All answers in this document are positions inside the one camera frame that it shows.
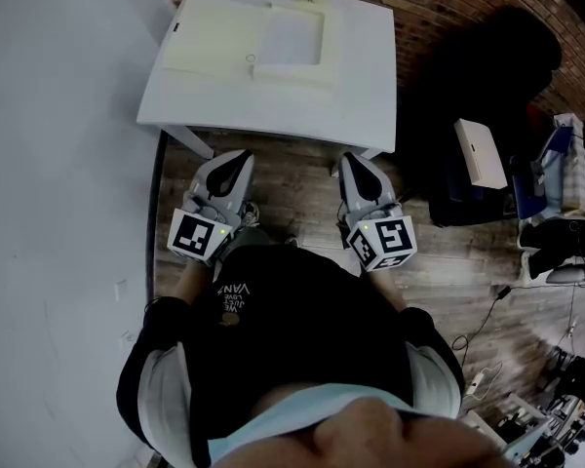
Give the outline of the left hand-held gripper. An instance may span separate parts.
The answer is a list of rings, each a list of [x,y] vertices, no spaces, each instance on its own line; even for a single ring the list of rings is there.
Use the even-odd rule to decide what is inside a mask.
[[[249,150],[229,151],[202,165],[184,194],[182,206],[174,210],[168,249],[211,263],[241,225],[253,170],[254,155]]]

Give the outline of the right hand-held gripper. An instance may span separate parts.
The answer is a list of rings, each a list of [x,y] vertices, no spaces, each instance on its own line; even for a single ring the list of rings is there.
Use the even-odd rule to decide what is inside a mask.
[[[345,153],[338,163],[343,213],[338,229],[366,272],[398,267],[416,253],[412,219],[395,199],[390,179],[372,161]]]

